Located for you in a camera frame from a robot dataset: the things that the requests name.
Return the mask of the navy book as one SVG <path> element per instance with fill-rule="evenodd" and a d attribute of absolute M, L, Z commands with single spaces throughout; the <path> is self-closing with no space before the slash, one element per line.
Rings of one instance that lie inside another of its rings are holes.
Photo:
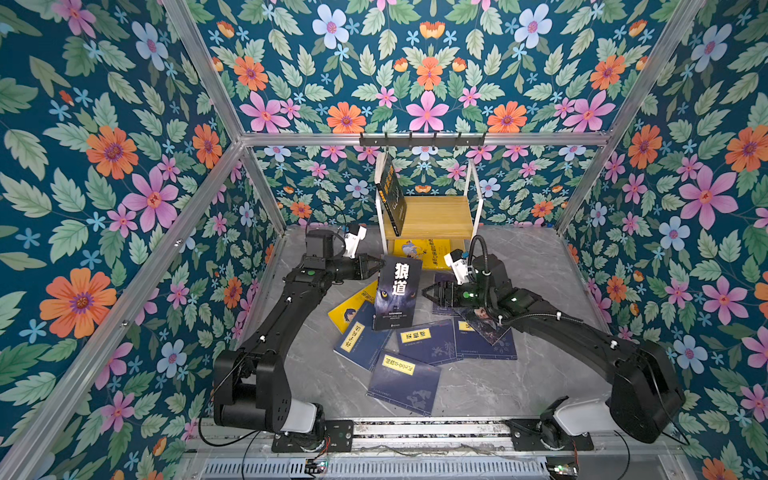
<path fill-rule="evenodd" d="M 459 361 L 452 320 L 416 325 L 396 334 L 399 353 L 429 365 Z"/>
<path fill-rule="evenodd" d="M 430 416 L 442 370 L 400 355 L 382 351 L 372 370 L 367 395 L 422 416 Z"/>
<path fill-rule="evenodd" d="M 456 320 L 454 326 L 458 358 L 487 360 L 516 360 L 518 358 L 511 329 L 496 343 L 490 344 L 468 322 Z"/>
<path fill-rule="evenodd" d="M 374 330 L 375 306 L 366 301 L 357 310 L 350 326 L 336 343 L 333 351 L 353 364 L 371 371 L 386 346 L 390 330 Z"/>

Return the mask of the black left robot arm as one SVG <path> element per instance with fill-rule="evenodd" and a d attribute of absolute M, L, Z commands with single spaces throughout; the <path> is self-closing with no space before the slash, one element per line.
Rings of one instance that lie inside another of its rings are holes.
<path fill-rule="evenodd" d="M 285 277 L 283 291 L 256 332 L 214 362 L 211 393 L 218 426 L 273 434 L 295 434 L 312 441 L 326 437 L 323 407 L 293 398 L 284 368 L 301 327 L 330 288 L 367 280 L 384 260 L 367 253 L 334 250 L 331 230 L 306 234 L 306 252 Z"/>

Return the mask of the aluminium front rail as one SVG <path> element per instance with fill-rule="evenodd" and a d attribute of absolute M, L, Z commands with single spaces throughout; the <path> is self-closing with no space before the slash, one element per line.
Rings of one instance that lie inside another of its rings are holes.
<path fill-rule="evenodd" d="M 209 458 L 233 459 L 239 455 L 268 459 L 279 456 L 324 459 L 356 455 L 391 454 L 405 458 L 427 455 L 482 455 L 491 457 L 547 456 L 576 461 L 594 456 L 632 460 L 683 455 L 683 447 L 663 436 L 644 444 L 622 433 L 584 433 L 549 447 L 535 432 L 534 418 L 503 417 L 359 417 L 330 420 L 327 433 L 315 447 L 301 446 L 291 433 L 259 433 L 243 440 L 241 430 L 203 422 L 208 441 L 190 442 L 182 459 L 203 462 Z"/>

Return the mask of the purple book underneath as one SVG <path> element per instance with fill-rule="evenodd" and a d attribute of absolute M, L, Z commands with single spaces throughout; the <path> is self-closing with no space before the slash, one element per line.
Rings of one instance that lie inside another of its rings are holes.
<path fill-rule="evenodd" d="M 443 306 L 437 306 L 437 305 L 434 305 L 432 303 L 432 313 L 434 315 L 454 316 L 456 314 L 456 310 L 451 305 L 448 304 L 448 300 L 447 300 L 448 292 L 449 292 L 449 287 L 454 282 L 455 282 L 455 278 L 454 278 L 454 275 L 452 273 L 449 273 L 449 272 L 437 272 L 434 275 L 434 283 L 435 284 L 440 284 L 443 287 L 443 291 L 441 292 L 441 294 L 439 296 L 436 296 L 436 297 L 441 297 L 443 299 L 443 301 L 444 301 L 444 305 Z"/>

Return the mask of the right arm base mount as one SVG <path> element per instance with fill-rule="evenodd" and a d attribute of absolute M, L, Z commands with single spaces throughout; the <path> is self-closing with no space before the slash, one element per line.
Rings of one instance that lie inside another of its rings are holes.
<path fill-rule="evenodd" d="M 516 451 L 593 451 L 589 434 L 569 436 L 554 421 L 539 418 L 505 419 Z"/>

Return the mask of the black wall hook rail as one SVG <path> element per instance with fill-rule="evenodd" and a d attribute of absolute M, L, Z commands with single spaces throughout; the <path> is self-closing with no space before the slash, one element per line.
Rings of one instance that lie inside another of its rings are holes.
<path fill-rule="evenodd" d="M 360 146 L 371 147 L 437 147 L 452 149 L 456 147 L 476 147 L 485 144 L 485 134 L 464 133 L 380 133 L 360 134 L 358 136 Z"/>

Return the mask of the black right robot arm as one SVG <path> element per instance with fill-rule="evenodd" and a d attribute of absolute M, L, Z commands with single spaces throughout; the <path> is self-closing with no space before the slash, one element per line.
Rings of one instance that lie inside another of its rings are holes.
<path fill-rule="evenodd" d="M 531 428 L 552 450 L 569 438 L 617 431 L 652 444 L 672 425 L 685 396 L 665 350 L 653 341 L 634 343 L 565 314 L 541 295 L 514 286 L 494 255 L 460 260 L 451 280 L 423 289 L 435 305 L 464 313 L 475 331 L 503 335 L 514 329 L 564 351 L 599 374 L 607 395 L 554 401 Z"/>

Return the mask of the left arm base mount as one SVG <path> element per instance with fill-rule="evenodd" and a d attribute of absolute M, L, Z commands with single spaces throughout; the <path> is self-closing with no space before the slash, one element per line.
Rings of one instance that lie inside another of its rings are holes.
<path fill-rule="evenodd" d="M 352 420 L 325 420 L 309 433 L 276 433 L 272 453 L 348 453 L 352 450 L 355 423 Z"/>

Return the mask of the yellow cartoon book on table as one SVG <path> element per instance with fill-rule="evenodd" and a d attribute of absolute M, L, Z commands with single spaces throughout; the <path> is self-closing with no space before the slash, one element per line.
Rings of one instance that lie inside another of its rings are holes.
<path fill-rule="evenodd" d="M 357 311 L 366 302 L 373 303 L 378 281 L 375 280 L 349 299 L 333 308 L 328 317 L 340 333 L 345 333 Z"/>

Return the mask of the navy book front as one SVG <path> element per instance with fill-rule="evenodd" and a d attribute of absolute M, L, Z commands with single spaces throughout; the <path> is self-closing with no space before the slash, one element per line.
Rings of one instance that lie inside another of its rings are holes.
<path fill-rule="evenodd" d="M 367 395 L 422 416 L 430 416 L 442 370 L 400 355 L 382 351 L 372 370 Z"/>

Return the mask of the yellow book on shelf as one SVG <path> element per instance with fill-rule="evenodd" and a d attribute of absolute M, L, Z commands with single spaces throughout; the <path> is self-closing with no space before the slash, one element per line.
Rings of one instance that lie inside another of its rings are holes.
<path fill-rule="evenodd" d="M 393 254 L 398 257 L 417 259 L 427 270 L 449 270 L 445 256 L 452 251 L 448 239 L 398 239 L 394 242 Z"/>

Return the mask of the black wolf cover book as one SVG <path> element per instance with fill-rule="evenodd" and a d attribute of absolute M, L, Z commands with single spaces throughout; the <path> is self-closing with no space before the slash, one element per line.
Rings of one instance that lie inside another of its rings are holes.
<path fill-rule="evenodd" d="M 373 329 L 384 331 L 413 325 L 422 261 L 387 255 L 379 271 Z"/>

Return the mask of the purple portrait book top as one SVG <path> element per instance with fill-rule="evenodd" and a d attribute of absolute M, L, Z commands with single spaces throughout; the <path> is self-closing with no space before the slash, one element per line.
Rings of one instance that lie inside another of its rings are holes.
<path fill-rule="evenodd" d="M 465 309 L 461 316 L 490 345 L 497 344 L 510 330 L 509 326 L 502 325 L 500 320 L 484 307 Z"/>

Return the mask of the black book standing on shelf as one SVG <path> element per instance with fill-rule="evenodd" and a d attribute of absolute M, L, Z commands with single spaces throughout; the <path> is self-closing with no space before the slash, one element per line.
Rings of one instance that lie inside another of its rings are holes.
<path fill-rule="evenodd" d="M 374 179 L 380 204 L 390 219 L 394 235 L 400 236 L 405 224 L 407 204 L 389 153 L 379 154 Z"/>

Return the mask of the wooden white frame shelf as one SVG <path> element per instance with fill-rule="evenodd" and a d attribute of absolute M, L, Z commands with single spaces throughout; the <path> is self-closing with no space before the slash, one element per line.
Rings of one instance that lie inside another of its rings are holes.
<path fill-rule="evenodd" d="M 407 195 L 407 214 L 403 232 L 395 236 L 390 219 L 380 204 L 377 187 L 375 207 L 383 252 L 392 254 L 398 239 L 448 239 L 454 249 L 471 240 L 478 231 L 484 194 L 475 165 L 466 165 L 464 192 L 461 195 Z"/>

